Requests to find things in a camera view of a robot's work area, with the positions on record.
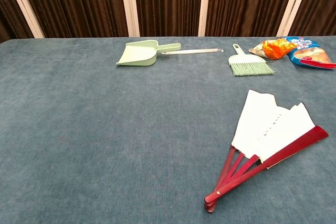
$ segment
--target folding fan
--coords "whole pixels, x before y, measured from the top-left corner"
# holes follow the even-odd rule
[[[219,197],[327,136],[314,125],[302,103],[288,110],[277,106],[273,95],[250,90],[214,192],[205,197],[205,208],[213,212]],[[230,167],[236,150],[240,154]],[[248,161],[237,169],[244,156]],[[258,160],[261,164],[248,170]]]

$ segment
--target chip bag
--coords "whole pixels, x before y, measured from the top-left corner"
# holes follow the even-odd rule
[[[291,62],[312,68],[336,68],[327,53],[315,41],[304,37],[286,37],[286,39],[297,45],[293,51],[288,53]]]
[[[285,38],[265,40],[248,51],[252,54],[278,60],[297,47],[296,44],[289,42]]]

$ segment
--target green dustpan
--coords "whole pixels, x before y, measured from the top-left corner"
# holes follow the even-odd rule
[[[180,43],[159,46],[159,43],[153,39],[127,43],[117,65],[150,66],[156,62],[158,52],[177,51],[180,48]]]

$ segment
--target brown curtain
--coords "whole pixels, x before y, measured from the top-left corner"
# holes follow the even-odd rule
[[[302,0],[289,34],[296,36],[336,35],[336,1]]]
[[[0,43],[25,38],[33,34],[16,0],[0,0]]]
[[[275,36],[288,0],[209,0],[206,36]]]
[[[128,36],[123,0],[29,0],[46,37]]]
[[[141,36],[197,36],[201,0],[136,0]]]

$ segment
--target green brush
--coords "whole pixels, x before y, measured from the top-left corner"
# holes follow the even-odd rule
[[[234,76],[263,76],[274,74],[266,61],[256,55],[246,55],[238,44],[233,44],[237,55],[229,58],[229,65]]]

